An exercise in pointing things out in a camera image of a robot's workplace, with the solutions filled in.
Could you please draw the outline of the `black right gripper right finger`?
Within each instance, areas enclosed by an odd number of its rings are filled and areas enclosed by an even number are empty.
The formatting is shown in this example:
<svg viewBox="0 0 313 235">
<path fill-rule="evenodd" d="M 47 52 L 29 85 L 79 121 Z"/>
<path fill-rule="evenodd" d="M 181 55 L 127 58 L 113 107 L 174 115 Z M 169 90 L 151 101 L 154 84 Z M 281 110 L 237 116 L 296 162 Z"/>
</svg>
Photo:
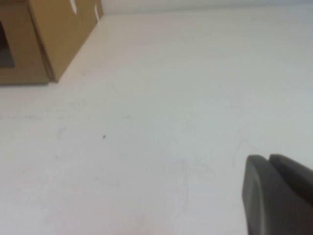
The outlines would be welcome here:
<svg viewBox="0 0 313 235">
<path fill-rule="evenodd" d="M 299 196 L 313 195 L 313 170 L 284 155 L 272 154 L 269 162 Z"/>
</svg>

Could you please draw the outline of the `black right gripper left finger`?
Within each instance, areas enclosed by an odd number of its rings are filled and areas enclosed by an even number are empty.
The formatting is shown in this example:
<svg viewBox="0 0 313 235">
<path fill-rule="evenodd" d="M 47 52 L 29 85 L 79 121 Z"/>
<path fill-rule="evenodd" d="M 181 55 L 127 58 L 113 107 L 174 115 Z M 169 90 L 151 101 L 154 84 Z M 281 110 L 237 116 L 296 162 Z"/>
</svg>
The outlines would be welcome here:
<svg viewBox="0 0 313 235">
<path fill-rule="evenodd" d="M 311 235 L 313 196 L 299 196 L 260 155 L 246 159 L 242 199 L 249 235 Z"/>
</svg>

